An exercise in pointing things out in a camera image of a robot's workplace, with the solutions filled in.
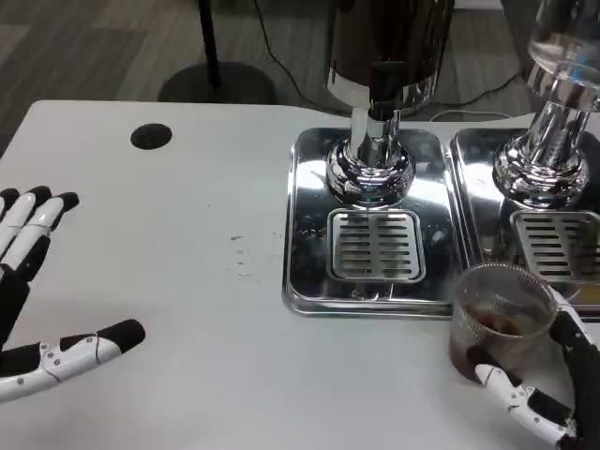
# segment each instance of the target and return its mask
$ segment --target black pole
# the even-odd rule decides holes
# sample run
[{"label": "black pole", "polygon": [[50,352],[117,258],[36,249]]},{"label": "black pole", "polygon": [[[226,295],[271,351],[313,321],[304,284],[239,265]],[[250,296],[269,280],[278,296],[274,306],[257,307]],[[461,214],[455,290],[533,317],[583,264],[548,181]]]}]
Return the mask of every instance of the black pole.
[{"label": "black pole", "polygon": [[173,74],[160,88],[158,101],[277,105],[275,86],[264,73],[247,64],[218,60],[210,3],[198,0],[206,61]]},{"label": "black pole", "polygon": [[215,27],[213,25],[213,11],[210,0],[198,0],[202,37],[204,39],[204,53],[206,55],[206,68],[208,82],[214,89],[221,86],[221,75],[218,70],[217,44],[215,42]]}]

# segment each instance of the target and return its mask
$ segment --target drink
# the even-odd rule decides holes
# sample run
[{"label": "drink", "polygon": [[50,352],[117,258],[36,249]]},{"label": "drink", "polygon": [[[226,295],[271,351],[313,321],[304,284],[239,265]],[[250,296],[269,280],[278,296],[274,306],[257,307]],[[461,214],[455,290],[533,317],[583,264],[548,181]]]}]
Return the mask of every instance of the drink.
[{"label": "drink", "polygon": [[545,0],[529,45],[535,62],[559,79],[600,88],[600,4]]},{"label": "drink", "polygon": [[[370,86],[371,63],[405,64],[403,85],[437,73],[454,0],[329,0],[327,67],[336,76]],[[351,98],[343,101],[354,106]]]},{"label": "drink", "polygon": [[450,360],[479,383],[467,352],[481,347],[505,370],[519,371],[556,317],[551,290],[522,267],[487,262],[465,271],[453,289]]},{"label": "drink", "polygon": [[[507,336],[520,336],[520,331],[517,324],[511,318],[499,314],[487,312],[473,312],[466,308],[469,314],[486,328],[502,333]],[[486,342],[480,342],[478,345],[486,347]],[[480,383],[479,378],[475,374],[475,370],[471,362],[467,359],[464,345],[460,345],[455,339],[450,337],[450,361],[463,377],[471,380],[474,383]]]},{"label": "drink", "polygon": [[561,80],[600,89],[600,54],[591,44],[569,36],[532,40],[529,53],[545,71]]}]

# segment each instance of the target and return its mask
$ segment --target dispenser base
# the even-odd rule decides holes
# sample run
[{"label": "dispenser base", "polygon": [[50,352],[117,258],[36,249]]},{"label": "dispenser base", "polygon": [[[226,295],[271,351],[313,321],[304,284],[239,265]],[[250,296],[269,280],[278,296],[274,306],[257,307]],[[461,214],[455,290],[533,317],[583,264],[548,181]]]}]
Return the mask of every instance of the dispenser base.
[{"label": "dispenser base", "polygon": [[449,317],[463,246],[438,138],[400,131],[415,176],[398,204],[377,211],[344,203],[327,184],[327,158],[349,138],[348,129],[314,128],[292,149],[284,303],[305,315]]}]

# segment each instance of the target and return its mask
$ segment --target black fingertip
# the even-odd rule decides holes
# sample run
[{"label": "black fingertip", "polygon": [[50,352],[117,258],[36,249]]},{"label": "black fingertip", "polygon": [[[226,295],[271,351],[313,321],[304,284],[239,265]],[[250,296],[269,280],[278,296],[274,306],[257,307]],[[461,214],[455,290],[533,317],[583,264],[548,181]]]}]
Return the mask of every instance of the black fingertip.
[{"label": "black fingertip", "polygon": [[75,192],[65,192],[56,197],[63,201],[63,204],[65,205],[63,212],[65,213],[79,204],[79,196]]},{"label": "black fingertip", "polygon": [[53,195],[50,192],[50,188],[47,186],[36,186],[33,189],[29,189],[28,193],[35,194],[36,196],[36,207],[48,201]]},{"label": "black fingertip", "polygon": [[121,353],[128,352],[140,344],[146,337],[143,326],[138,321],[129,319],[103,328],[97,332],[99,338],[114,342],[121,349]]},{"label": "black fingertip", "polygon": [[9,187],[0,192],[0,197],[4,200],[5,211],[10,209],[10,206],[12,206],[20,196],[21,194],[14,187]]}]

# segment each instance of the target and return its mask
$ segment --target gray carpet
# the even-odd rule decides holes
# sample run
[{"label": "gray carpet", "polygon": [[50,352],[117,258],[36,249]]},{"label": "gray carpet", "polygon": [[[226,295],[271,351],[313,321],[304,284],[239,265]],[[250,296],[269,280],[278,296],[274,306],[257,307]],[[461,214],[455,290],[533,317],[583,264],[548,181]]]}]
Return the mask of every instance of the gray carpet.
[{"label": "gray carpet", "polygon": [[[214,3],[219,57],[263,70],[280,104],[307,106],[269,59],[251,0]],[[323,87],[325,1],[260,3],[274,53],[301,89],[324,106],[340,107]],[[501,84],[518,70],[520,56],[501,11],[455,12],[437,99],[458,102]],[[175,71],[202,59],[195,0],[1,0],[0,151],[38,99],[154,101]],[[521,115],[532,105],[519,79],[469,109]]]}]

